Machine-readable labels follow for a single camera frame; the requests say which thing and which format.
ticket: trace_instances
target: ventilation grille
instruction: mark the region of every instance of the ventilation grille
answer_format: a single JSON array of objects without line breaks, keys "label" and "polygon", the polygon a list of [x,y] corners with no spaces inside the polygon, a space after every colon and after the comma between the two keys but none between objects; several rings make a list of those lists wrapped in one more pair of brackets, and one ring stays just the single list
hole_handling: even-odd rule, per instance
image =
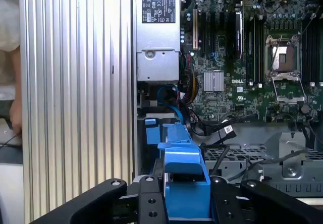
[{"label": "ventilation grille", "polygon": [[[210,149],[205,155],[205,160],[214,161],[219,158],[223,150]],[[227,154],[227,158],[232,161],[245,161],[249,156],[251,161],[259,161],[270,158],[265,152],[265,149],[234,149],[230,150]]]},{"label": "ventilation grille", "polygon": [[[223,150],[221,149],[209,149],[205,154],[205,160],[217,160],[222,152]],[[255,149],[233,149],[228,152],[226,158],[231,161],[245,161],[248,156],[251,161],[260,161],[271,158],[271,156],[266,153],[266,149],[263,146]],[[307,159],[314,161],[323,160],[323,153],[310,150],[306,157]]]}]

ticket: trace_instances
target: blue cable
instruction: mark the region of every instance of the blue cable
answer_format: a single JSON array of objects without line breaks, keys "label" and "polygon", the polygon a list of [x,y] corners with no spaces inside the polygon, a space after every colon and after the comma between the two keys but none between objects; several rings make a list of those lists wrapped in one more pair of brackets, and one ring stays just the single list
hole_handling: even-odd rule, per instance
[{"label": "blue cable", "polygon": [[171,108],[173,111],[175,111],[175,112],[176,112],[176,114],[177,114],[177,116],[178,116],[178,118],[180,119],[181,123],[182,123],[182,124],[184,124],[184,118],[183,118],[183,115],[182,115],[182,113],[180,112],[180,110],[179,110],[177,107],[173,106],[173,105],[170,105],[170,104],[165,103],[165,102],[161,99],[161,97],[160,97],[160,93],[161,93],[165,88],[168,88],[168,87],[172,87],[172,88],[174,87],[174,88],[175,88],[176,93],[178,93],[178,88],[177,88],[175,85],[173,85],[173,84],[165,85],[165,86],[163,86],[162,88],[160,88],[160,89],[158,90],[158,92],[157,92],[157,101],[158,101],[158,102],[160,102],[161,104],[163,104],[163,105],[165,105],[165,106],[167,106],[167,107]]},{"label": "blue cable", "polygon": [[214,53],[214,60],[215,60],[217,63],[219,63],[218,53],[217,53],[217,52],[215,52],[215,53]]}]

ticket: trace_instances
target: black cable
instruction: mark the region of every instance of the black cable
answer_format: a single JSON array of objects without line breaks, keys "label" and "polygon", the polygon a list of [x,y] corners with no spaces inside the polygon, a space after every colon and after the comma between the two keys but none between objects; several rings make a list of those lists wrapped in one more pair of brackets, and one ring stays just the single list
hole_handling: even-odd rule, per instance
[{"label": "black cable", "polygon": [[227,127],[227,126],[235,124],[235,123],[243,122],[243,121],[245,121],[247,119],[254,118],[254,117],[257,117],[257,116],[258,116],[258,114],[252,114],[252,115],[247,115],[247,116],[231,119],[231,120],[228,120],[226,122],[213,125],[212,131],[217,132],[217,131],[223,129],[224,127]]},{"label": "black cable", "polygon": [[197,135],[197,136],[200,136],[200,137],[208,137],[208,136],[205,136],[205,134],[202,134],[202,133],[198,133],[195,129],[195,124],[191,127],[191,130],[192,132]]},{"label": "black cable", "polygon": [[248,171],[247,171],[247,169],[248,169],[249,162],[250,162],[250,156],[248,155],[248,157],[246,158],[246,168],[244,170],[245,172],[244,172],[244,175],[243,175],[241,181],[244,181],[244,180],[246,180],[248,178]]},{"label": "black cable", "polygon": [[267,14],[272,14],[272,13],[276,12],[276,11],[281,7],[281,4],[279,4],[279,5],[277,6],[277,8],[276,8],[276,9],[274,9],[273,11],[268,11],[268,10],[266,9],[266,6],[265,6],[265,4],[264,4],[264,1],[261,3],[261,5],[262,5],[262,9],[263,9]]},{"label": "black cable", "polygon": [[311,133],[314,135],[314,137],[317,139],[317,141],[323,146],[323,141],[318,137],[318,135],[315,133],[315,131],[311,127],[311,120],[308,120],[307,124],[308,124],[308,128],[311,131]]},{"label": "black cable", "polygon": [[295,131],[297,131],[297,121],[291,114],[281,113],[281,114],[275,116],[274,119],[276,119],[277,117],[280,117],[280,116],[287,116],[287,117],[291,118],[293,120],[293,122],[294,122],[294,125],[295,125]]},{"label": "black cable", "polygon": [[211,176],[214,176],[217,174],[217,170],[220,167],[220,164],[222,163],[223,159],[225,158],[225,156],[227,156],[228,152],[230,151],[229,145],[219,145],[217,146],[217,148],[224,148],[224,150],[221,153],[220,157],[217,159],[217,162],[211,171],[211,174],[210,174]]},{"label": "black cable", "polygon": [[[198,117],[198,115],[193,110],[191,110],[191,111],[197,116],[197,119],[202,123],[203,126],[212,127],[212,133],[217,132],[217,131],[219,131],[219,130],[221,130],[224,127],[227,127],[229,125],[239,123],[239,122],[243,122],[243,121],[245,121],[245,120],[247,120],[249,118],[254,118],[254,117],[258,116],[257,114],[247,115],[247,116],[243,116],[243,117],[239,117],[239,118],[234,118],[234,119],[228,120],[228,121],[223,122],[223,123],[217,123],[217,124],[211,125],[211,124],[206,124],[203,121],[201,121],[201,119]],[[193,133],[196,134],[197,136],[201,136],[201,137],[208,137],[209,136],[209,135],[205,135],[205,134],[202,135],[201,133],[196,132],[195,126],[192,127],[191,129],[192,129]]]},{"label": "black cable", "polygon": [[221,137],[221,133],[220,133],[220,131],[218,131],[218,133],[219,133],[220,141],[222,141],[222,144],[224,144],[224,141],[222,140],[222,137]]},{"label": "black cable", "polygon": [[310,145],[310,143],[311,143],[311,140],[310,140],[310,138],[309,138],[309,136],[308,136],[308,133],[307,133],[307,130],[306,130],[305,126],[302,126],[302,127],[301,127],[301,130],[302,130],[302,132],[303,132],[303,134],[304,134],[304,137],[305,137],[305,139],[306,139],[306,146],[308,147],[308,146]]},{"label": "black cable", "polygon": [[[252,165],[250,165],[248,167],[248,171],[250,171],[253,167],[255,167],[257,164],[272,164],[272,163],[279,163],[279,162],[284,162],[286,161],[287,159],[290,159],[292,157],[296,157],[302,153],[307,153],[308,151],[307,150],[299,150],[299,151],[296,151],[296,152],[292,152],[288,155],[286,155],[285,157],[281,157],[281,158],[278,158],[278,159],[265,159],[265,160],[261,160],[261,161],[258,161],[258,162],[255,162],[253,163]],[[228,178],[228,181],[233,181],[241,176],[244,175],[246,170],[243,170],[241,171],[240,173]]]},{"label": "black cable", "polygon": [[4,146],[6,146],[12,139],[14,139],[15,137],[17,137],[19,135],[19,133],[18,134],[16,134],[15,136],[13,136],[12,138],[10,138],[7,142],[5,142],[1,147],[0,147],[0,149],[1,148],[3,148]]}]

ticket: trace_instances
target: ram slot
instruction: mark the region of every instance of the ram slot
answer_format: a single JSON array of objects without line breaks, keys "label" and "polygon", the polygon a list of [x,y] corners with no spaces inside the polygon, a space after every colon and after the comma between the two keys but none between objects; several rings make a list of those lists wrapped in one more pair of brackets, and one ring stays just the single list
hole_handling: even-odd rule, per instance
[{"label": "ram slot", "polygon": [[[304,20],[302,27],[305,28],[310,20]],[[321,45],[322,26],[319,18],[315,18],[307,27],[302,36],[302,82],[317,83],[322,80],[320,77],[321,60],[320,45]]]},{"label": "ram slot", "polygon": [[264,26],[263,20],[253,19],[254,38],[253,38],[253,61],[254,61],[254,82],[264,83],[265,68],[264,68]]},{"label": "ram slot", "polygon": [[249,84],[251,83],[251,86],[253,85],[254,82],[254,61],[253,61],[253,42],[254,42],[254,21],[248,21],[246,23],[246,46],[247,46],[247,58],[246,58],[246,79]]}]

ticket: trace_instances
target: cpu socket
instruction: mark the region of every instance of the cpu socket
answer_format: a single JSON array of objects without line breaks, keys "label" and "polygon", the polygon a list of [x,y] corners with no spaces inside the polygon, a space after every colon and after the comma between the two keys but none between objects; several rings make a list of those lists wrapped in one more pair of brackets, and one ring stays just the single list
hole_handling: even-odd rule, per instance
[{"label": "cpu socket", "polygon": [[296,35],[292,36],[291,39],[273,38],[269,35],[265,49],[266,75],[273,76],[277,73],[298,74],[300,72],[299,53],[299,39]]}]

